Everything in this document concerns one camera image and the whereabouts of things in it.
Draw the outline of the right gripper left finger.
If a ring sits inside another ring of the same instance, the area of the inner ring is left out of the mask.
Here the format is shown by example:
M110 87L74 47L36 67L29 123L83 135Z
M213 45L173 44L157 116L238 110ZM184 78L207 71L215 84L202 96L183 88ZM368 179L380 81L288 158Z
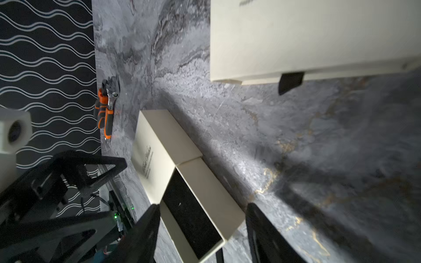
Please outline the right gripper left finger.
M111 253L113 263L153 263L160 225L160 206L151 205Z

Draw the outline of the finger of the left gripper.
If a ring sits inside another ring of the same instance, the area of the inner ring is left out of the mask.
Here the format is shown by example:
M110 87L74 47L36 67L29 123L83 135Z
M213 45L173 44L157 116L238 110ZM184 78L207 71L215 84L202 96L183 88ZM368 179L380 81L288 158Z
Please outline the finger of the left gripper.
M24 224L10 224L1 228L1 262L15 263L29 259L31 262L45 263L34 249L45 246L54 253L53 243L64 238L85 234L66 253L55 260L56 263L76 263L96 244L116 227L115 214L105 211L79 217L55 218Z
M127 168L124 158L58 153L23 174L20 210L99 210L99 189Z

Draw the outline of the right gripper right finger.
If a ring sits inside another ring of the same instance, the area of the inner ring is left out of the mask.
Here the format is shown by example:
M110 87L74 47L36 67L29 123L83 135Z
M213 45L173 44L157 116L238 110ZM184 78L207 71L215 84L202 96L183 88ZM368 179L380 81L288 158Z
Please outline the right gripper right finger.
M255 203L247 206L246 226L254 263L305 262Z

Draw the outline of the cream drawer jewelry box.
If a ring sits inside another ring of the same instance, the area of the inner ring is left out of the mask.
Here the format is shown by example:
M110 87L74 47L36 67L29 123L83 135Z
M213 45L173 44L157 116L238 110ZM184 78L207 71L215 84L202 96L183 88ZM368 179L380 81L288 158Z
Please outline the cream drawer jewelry box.
M206 261L243 223L244 212L169 111L140 111L131 161L182 262Z

